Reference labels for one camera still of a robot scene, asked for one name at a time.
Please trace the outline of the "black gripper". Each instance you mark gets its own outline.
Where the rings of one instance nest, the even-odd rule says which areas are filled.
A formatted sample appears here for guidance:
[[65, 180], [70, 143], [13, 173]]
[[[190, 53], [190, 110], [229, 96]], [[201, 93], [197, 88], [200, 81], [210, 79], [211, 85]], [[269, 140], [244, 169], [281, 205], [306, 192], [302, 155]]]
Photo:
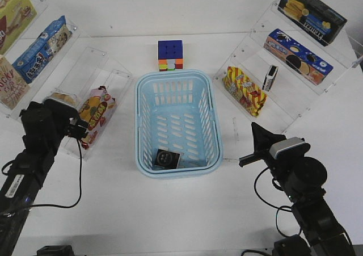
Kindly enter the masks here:
[[268, 156], [268, 152], [274, 143], [286, 139], [285, 135], [271, 133], [256, 122], [251, 123], [251, 128], [254, 141], [254, 152], [239, 159], [240, 167], [259, 160], [264, 160]]
[[80, 140], [88, 134], [88, 123], [80, 118], [78, 111], [55, 99], [31, 101], [20, 112], [20, 119], [26, 136], [32, 139], [61, 142], [64, 137]]

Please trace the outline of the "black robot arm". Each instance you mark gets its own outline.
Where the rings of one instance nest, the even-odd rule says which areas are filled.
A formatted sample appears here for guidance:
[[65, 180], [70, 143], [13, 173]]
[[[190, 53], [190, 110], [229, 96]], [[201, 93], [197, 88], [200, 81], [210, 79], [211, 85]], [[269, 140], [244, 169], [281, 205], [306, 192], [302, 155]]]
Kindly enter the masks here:
[[71, 105], [47, 98], [20, 112], [24, 150], [6, 163], [1, 188], [1, 255], [11, 255], [64, 137], [80, 140], [87, 123]]
[[310, 144], [299, 137], [274, 134], [251, 124], [254, 152], [240, 158], [241, 167], [263, 160], [273, 176], [273, 185], [283, 191], [292, 206], [304, 237], [298, 234], [274, 243], [272, 255], [355, 255], [346, 230], [324, 200], [327, 170], [306, 156]]

